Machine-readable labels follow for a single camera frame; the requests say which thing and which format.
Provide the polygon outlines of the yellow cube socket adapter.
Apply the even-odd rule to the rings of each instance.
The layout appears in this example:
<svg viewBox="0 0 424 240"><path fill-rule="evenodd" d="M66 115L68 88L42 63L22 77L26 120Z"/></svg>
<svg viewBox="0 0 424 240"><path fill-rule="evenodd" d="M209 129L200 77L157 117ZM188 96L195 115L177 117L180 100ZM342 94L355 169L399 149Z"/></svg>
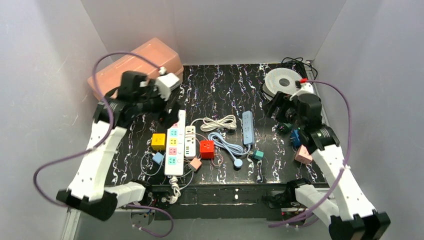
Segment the yellow cube socket adapter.
<svg viewBox="0 0 424 240"><path fill-rule="evenodd" d="M153 133L151 137L151 148L154 151L165 151L166 140L167 137L165 133Z"/></svg>

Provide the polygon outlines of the light blue power strip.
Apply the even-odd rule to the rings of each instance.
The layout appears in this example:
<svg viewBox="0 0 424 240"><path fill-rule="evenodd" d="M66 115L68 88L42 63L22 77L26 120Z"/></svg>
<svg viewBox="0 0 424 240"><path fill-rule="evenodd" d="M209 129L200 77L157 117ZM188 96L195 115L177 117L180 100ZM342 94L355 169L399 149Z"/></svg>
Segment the light blue power strip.
<svg viewBox="0 0 424 240"><path fill-rule="evenodd" d="M248 110L242 113L243 144L252 145L255 141L253 113Z"/></svg>

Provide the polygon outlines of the red cube plug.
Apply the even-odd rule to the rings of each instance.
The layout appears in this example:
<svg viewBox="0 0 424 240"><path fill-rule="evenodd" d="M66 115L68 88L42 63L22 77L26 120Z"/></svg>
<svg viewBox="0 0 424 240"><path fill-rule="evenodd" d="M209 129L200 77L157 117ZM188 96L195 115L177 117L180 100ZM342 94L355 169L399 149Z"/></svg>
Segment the red cube plug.
<svg viewBox="0 0 424 240"><path fill-rule="evenodd" d="M215 143L212 140L201 140L199 145L201 159L212 160L215 158Z"/></svg>

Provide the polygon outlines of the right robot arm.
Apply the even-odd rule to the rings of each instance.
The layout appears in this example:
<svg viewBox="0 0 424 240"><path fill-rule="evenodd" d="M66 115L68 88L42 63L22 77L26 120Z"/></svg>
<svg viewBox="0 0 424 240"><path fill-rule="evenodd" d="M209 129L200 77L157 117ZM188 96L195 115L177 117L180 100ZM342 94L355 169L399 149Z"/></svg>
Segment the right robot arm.
<svg viewBox="0 0 424 240"><path fill-rule="evenodd" d="M301 144L330 187L322 195L304 178L289 181L281 197L286 202L298 202L307 210L269 227L288 227L315 215L327 226L333 240L379 240L391 224L390 217L377 211L359 187L338 137L323 123L322 108L321 99L314 93L288 97L280 91L265 105L268 116L279 109L276 120L296 127Z"/></svg>

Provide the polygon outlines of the dark green cube adapter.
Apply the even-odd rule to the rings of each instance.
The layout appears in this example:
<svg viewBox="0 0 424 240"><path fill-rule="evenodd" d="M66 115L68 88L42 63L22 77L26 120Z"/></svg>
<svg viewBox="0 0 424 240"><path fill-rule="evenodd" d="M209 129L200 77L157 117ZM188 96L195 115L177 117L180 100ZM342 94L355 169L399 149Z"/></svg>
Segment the dark green cube adapter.
<svg viewBox="0 0 424 240"><path fill-rule="evenodd" d="M287 134L290 133L293 129L293 125L291 123L280 123L277 127L279 133Z"/></svg>

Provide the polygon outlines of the small white USB power strip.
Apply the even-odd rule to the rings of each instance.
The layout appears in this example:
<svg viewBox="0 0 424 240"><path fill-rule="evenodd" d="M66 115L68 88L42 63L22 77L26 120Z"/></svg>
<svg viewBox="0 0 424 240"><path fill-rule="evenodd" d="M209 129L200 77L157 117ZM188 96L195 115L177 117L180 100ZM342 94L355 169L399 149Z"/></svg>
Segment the small white USB power strip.
<svg viewBox="0 0 424 240"><path fill-rule="evenodd" d="M192 160L196 157L196 127L189 125L185 127L184 157Z"/></svg>

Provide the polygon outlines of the teal charger plug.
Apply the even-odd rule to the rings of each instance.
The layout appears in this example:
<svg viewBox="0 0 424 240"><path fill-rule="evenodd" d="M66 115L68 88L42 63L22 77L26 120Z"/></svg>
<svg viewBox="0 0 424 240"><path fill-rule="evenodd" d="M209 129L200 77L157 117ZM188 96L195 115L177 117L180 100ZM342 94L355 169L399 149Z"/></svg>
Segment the teal charger plug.
<svg viewBox="0 0 424 240"><path fill-rule="evenodd" d="M249 156L252 159L255 159L257 161L261 161L264 158L264 153L260 150L253 150L249 152Z"/></svg>

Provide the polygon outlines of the blue cube adapter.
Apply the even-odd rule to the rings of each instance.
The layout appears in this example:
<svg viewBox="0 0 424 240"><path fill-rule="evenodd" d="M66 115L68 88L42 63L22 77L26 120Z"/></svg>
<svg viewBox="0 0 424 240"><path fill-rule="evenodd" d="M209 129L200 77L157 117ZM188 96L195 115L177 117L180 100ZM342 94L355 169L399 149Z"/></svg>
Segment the blue cube adapter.
<svg viewBox="0 0 424 240"><path fill-rule="evenodd" d="M290 133L290 140L294 148L299 148L302 143L300 141L299 130L293 129Z"/></svg>

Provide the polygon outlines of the light blue charger plug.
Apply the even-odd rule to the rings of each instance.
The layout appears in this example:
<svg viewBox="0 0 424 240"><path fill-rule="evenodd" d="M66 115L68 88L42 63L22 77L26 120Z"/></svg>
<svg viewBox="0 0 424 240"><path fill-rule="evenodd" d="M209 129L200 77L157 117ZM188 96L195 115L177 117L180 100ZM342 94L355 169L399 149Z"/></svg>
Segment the light blue charger plug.
<svg viewBox="0 0 424 240"><path fill-rule="evenodd" d="M157 165L161 166L164 158L165 156L162 153L156 152L152 157L152 161L156 163Z"/></svg>

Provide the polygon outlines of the large white power strip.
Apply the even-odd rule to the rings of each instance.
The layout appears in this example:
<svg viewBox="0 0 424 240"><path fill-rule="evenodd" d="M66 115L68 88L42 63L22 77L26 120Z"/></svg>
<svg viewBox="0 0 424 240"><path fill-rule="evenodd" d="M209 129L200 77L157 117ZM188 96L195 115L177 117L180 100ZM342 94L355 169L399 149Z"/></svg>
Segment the large white power strip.
<svg viewBox="0 0 424 240"><path fill-rule="evenodd" d="M177 122L167 130L164 175L180 177L184 174L186 111L179 110Z"/></svg>

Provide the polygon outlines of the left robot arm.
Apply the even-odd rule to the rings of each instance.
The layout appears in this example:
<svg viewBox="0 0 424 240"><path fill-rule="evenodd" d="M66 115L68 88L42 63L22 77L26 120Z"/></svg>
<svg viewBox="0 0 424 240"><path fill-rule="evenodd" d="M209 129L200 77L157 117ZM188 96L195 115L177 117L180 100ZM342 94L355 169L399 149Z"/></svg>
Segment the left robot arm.
<svg viewBox="0 0 424 240"><path fill-rule="evenodd" d="M149 78L137 71L125 71L120 85L105 94L93 115L87 153L83 156L75 177L66 189L59 190L56 200L80 210L100 221L108 220L117 208L141 202L152 190L143 180L106 187L108 169L122 138L134 119L153 114L165 129L179 120L180 105L167 109L172 91L182 83L174 73Z"/></svg>

